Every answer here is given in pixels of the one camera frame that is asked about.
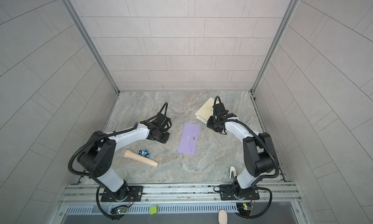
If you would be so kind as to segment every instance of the black mounting plate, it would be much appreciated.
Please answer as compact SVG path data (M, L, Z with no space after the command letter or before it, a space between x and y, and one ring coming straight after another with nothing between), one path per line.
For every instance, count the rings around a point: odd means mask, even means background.
M144 189L143 186L128 186L128 192L132 193L135 196L135 201L140 201L141 200L143 189ZM131 200L130 196L126 196L126 198L124 200L122 200L122 202L130 202L130 201L133 201L133 199ZM103 195L103 196L101 196L101 202L116 202L116 200L113 199L110 196Z
M235 197L233 185L232 184L221 184L219 185L220 188L220 198L222 201L235 201L240 200ZM259 200L259 193L255 192L255 189L249 188L248 193L253 196L254 200ZM246 196L245 200L251 200L249 195Z

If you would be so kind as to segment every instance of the black cable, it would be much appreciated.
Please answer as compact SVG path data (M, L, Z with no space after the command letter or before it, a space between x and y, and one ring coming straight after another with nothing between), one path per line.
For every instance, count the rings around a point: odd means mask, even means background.
M135 123L135 125L132 127L132 128L129 128L129 129L125 129L125 130L122 130L122 131L119 131L119 132L114 132L114 133L109 133L109 134L104 134L98 138L95 138L89 142L87 142L86 144L84 144L82 147L80 147L70 158L69 160L69 163L68 163L68 170L74 174L74 175L86 175L86 176L90 176L90 174L88 172L81 172L81 171L76 171L72 168L72 163L74 162L75 158L78 156L78 154L88 145L90 144L93 144L97 141L100 141L104 138L108 138L108 137L111 137L111 136L116 136L116 135L119 135L119 134L122 134L122 133L127 133L127 132L130 132L132 130L135 130L137 128L137 122Z
M224 120L222 122L220 122L219 124L217 124L217 126L220 126L226 122L236 122L236 123L239 123L241 124L242 126L244 126L251 135L254 136L254 138L258 141L258 143L264 148L264 150L267 152L267 154L269 155L269 157L271 158L272 162L273 162L273 165L275 166L275 173L273 175L261 175L260 178L263 179L263 178L276 178L278 175L279 175L279 168L278 168L278 164L276 162L276 159L275 157L273 156L273 154L269 151L267 145L262 141L262 139L259 138L258 135L256 135L254 133L254 131L251 130L251 128L249 128L249 126L247 126L245 123L243 123L242 121L239 121L238 119L228 119L228 120Z
M240 215L239 213L236 213L237 216L239 216L241 218L246 218L246 219L257 218L257 217L262 216L269 209L269 207L272 203L272 191L270 189L264 188L264 187L254 187L254 188L259 189L259 190L265 190L265 191L269 192L269 201L268 201L268 204L267 204L266 208L262 212L260 212L259 214L256 214L256 215L253 215L253 216L244 216L244 215Z
M155 116L153 116L153 117L151 117L151 118L149 118L149 119L147 119L147 120L150 121L150 120L156 118L156 117L158 116L158 114L161 113L161 112L163 111L164 108L165 108L165 115L166 115L166 114L167 114L167 107L168 107L168 103L165 102L165 104L162 106L161 110L160 110L160 111L159 111Z
M101 207L101 205L100 205L100 200L98 199L98 194L100 193L100 188L101 188L101 185L99 185L99 186L97 187L97 190L96 190L96 204L97 204L97 207L98 207L98 209L100 210L100 212L101 212L105 217L110 218L112 221L113 221L113 220L119 220L119 219L123 218L123 217L124 217L124 214L123 214L123 215L120 215L120 216L111 216L111 215L107 214L107 213L102 209L102 207Z

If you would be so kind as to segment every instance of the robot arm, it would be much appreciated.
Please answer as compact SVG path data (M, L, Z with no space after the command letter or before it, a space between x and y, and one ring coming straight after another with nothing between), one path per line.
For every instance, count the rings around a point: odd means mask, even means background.
M234 179L232 186L237 198L249 195L251 188L261 179L278 176L277 155L269 134L252 131L235 114L228 113L219 96L215 98L213 115L208 119L207 127L218 133L227 130L243 143L245 169ZM258 152L258 147L263 148L263 151Z
M155 116L141 121L140 124L136 123L131 128L113 133L94 132L88 142L71 157L68 164L69 171L75 175L89 176L105 187L105 193L115 200L125 199L128 193L127 182L111 167L114 152L143 139L166 143L170 136L167 131L172 125L170 118L166 117L167 106L168 104L165 103ZM75 158L88 172L80 172L72 168Z

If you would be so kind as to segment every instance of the marble floor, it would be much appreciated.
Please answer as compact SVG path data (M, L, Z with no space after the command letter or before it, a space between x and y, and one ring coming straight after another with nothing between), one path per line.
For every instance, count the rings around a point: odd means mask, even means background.
M122 92L114 107L105 132L119 131L154 116L168 102L167 117L172 121L166 144L142 140L125 148L137 152L147 148L150 158L158 167L124 158L120 150L114 155L112 167L128 183L188 183L230 181L229 169L244 169L242 143L230 132L218 134L195 117L196 111L209 97L220 96L227 110L262 132L253 103L247 91L175 91L175 92ZM178 153L184 123L200 125L194 156Z

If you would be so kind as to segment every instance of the gray wall tile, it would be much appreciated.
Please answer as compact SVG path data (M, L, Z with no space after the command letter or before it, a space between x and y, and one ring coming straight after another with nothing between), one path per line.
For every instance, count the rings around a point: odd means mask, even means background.
M290 67L293 65L293 61L291 60L291 58L279 45L277 46L277 49L273 54L271 63L282 79L286 76Z
M330 123L338 119L337 114L332 110L327 115L323 117L323 119L319 120L316 124L312 126L312 128L315 130L316 133L318 133L320 130L328 126Z
M323 17L323 13L300 1L291 17L289 25L308 40Z
M354 28L371 8L371 0L312 0L311 6L349 28Z
M373 101L321 54L304 74L349 129L373 117Z
M235 90L236 82L201 82L202 90Z
M339 224L354 222L369 223L363 209L360 207L360 204L339 172L320 177L317 179L317 182L323 190ZM346 199L349 200L351 205L351 212L345 212L345 210L340 207Z
M241 17L245 0L195 0L196 17Z
M42 144L37 143L37 142L34 142L34 144L30 147L30 150L35 153L41 154L47 158L50 158L52 160L57 154L57 152L55 152L54 150L51 150L48 147L45 147Z
M204 37L252 37L257 20L257 18L206 18Z
M172 70L209 70L211 56L171 56Z
M14 18L52 1L54 0L0 0L0 5Z
M272 38L276 35L282 18L258 18L253 37Z
M29 200L26 207L16 221L21 223L41 223L51 203L44 201Z
M38 93L59 108L82 79L83 74L72 59L69 59L44 83Z
M12 205L0 202L0 213L4 223L16 222L18 216L14 215L14 210L23 210L51 162L51 159L32 151L25 154L0 188L1 197L5 201L12 201Z
M313 211L316 221L337 221L331 209Z
M358 87L373 77L373 58L366 53L373 42L341 23L329 19L312 45Z
M254 82L237 82L236 90L250 90L254 86Z
M63 32L68 27L73 25L60 0L56 0L44 5L43 10L59 32Z
M368 120L367 122L361 124L360 126L351 130L351 133L359 141L361 146L369 154L370 157L373 157L373 119Z
M41 46L23 62L46 82L72 55L79 46L69 31L64 31Z
M265 56L272 40L272 38L243 38L238 54L241 56Z
M314 125L332 110L300 69L295 69L286 86L311 125Z
M188 38L144 38L148 55L189 55Z
M338 168L335 166L333 161L328 162L327 164L324 164L312 170L316 178L331 174L336 171L338 171Z
M43 7L36 8L35 11L44 21L44 23L48 26L49 30L53 33L54 36L58 35L60 32L57 30L56 26L50 20L46 12L43 10Z
M154 82L189 82L189 71L153 71Z
M82 16L129 16L126 0L75 0Z
M0 62L9 69L54 37L35 10L3 23L0 33Z
M82 36L80 35L80 33L78 32L75 25L72 25L71 27L69 27L68 31L71 33L72 37L74 38L74 40L78 44L79 48L81 48L85 45L85 42L84 42Z
M290 0L253 0L249 17L282 18Z
M302 72L317 54L317 50L289 26L281 38L280 45Z
M151 37L148 18L95 17L103 37Z
M285 146L285 150L286 150L287 153L289 153L290 151L292 151L293 149L295 149L298 146L299 146L298 142L296 140L294 140L290 144Z
M127 56L132 70L167 70L164 56Z
M127 69L122 56L102 56L102 59L109 71L131 70L131 68Z
M194 71L194 82L225 82L228 76L228 71Z
M77 98L79 100L79 102L83 105L83 106L86 106L87 104L87 101L83 98L83 96L76 90L72 90L71 94L73 96L75 96L75 98Z
M362 207L369 220L373 220L373 205Z
M58 151L52 164L40 181L37 189L57 193L58 189L68 172L67 163L71 153L75 152L83 143L83 138L75 131L71 131Z
M0 129L2 139L1 181L5 181L11 174L52 116L35 101L28 100Z
M273 75L268 81L268 86L269 88L271 88L271 91L274 97L276 98L277 103L281 108L281 111L284 112L286 108L294 100L294 98L291 95L285 83L282 81L277 71L273 72Z
M162 82L164 90L200 90L200 82Z
M110 108L113 105L116 95L111 95L111 94L112 92L110 92L110 94L106 96L104 103L100 107L100 110L98 111L97 116L92 123L92 126L94 126L96 129L102 128L102 126L104 125L105 119L106 119L106 115L109 113Z
M299 106L286 117L311 169L332 161Z
M160 91L160 90L163 90L161 82L151 82L151 83L129 82L129 83L126 83L126 87L127 87L128 90L134 90L134 91L140 91L140 90Z
M2 20L2 22L6 22L12 19L12 17L10 17L8 13L1 6L0 6L0 19Z
M133 0L138 17L188 17L188 0Z
M277 158L279 159L279 161L282 165L282 168L286 168L286 167L291 165L291 162L289 160L289 157L287 155L285 147L282 144L281 138L278 134L278 131L277 131L274 123L273 123L272 118L269 118L266 123L267 123L268 131L271 134L271 138L272 138L274 147L275 147L276 152L277 152Z
M231 82L255 82L258 71L233 71Z
M196 55L232 55L235 38L195 38Z
M142 55L137 38L95 38L104 56Z
M253 56L217 56L215 70L249 70Z
M78 60L82 63L86 71L89 71L96 63L88 47L85 45L76 54Z
M373 160L337 119L317 134L360 205L372 205Z
M100 110L104 100L100 98L97 92L94 92L87 105L83 109L79 118L77 119L77 125L84 131L88 132L91 125L96 117L98 111Z
M86 101L88 101L90 100L91 96L93 95L103 78L104 74L102 73L100 67L95 64L77 84L75 89L79 92L79 94L81 94L81 96L83 96Z
M38 92L35 92L33 96L31 96L31 99L37 102L40 106L45 108L47 111L49 111L52 115L54 115L57 112L57 108L53 106L48 100L43 98Z
M148 18L152 37L203 37L204 18L152 17Z
M150 82L146 71L113 71L118 82Z
M291 164L312 211L330 209L300 147L289 153Z
M272 105L268 108L268 111L271 114L282 143L284 146L287 146L295 140L295 137L276 100L273 101Z
M36 201L52 202L55 196L56 194L53 192L47 192L47 191L35 189L30 199L36 200Z
M0 77L0 126L43 85L43 81L20 62Z
M80 17L80 20L83 22L83 25L90 37L103 37L95 17Z
M54 151L58 151L83 108L84 106L77 98L70 94L36 141Z

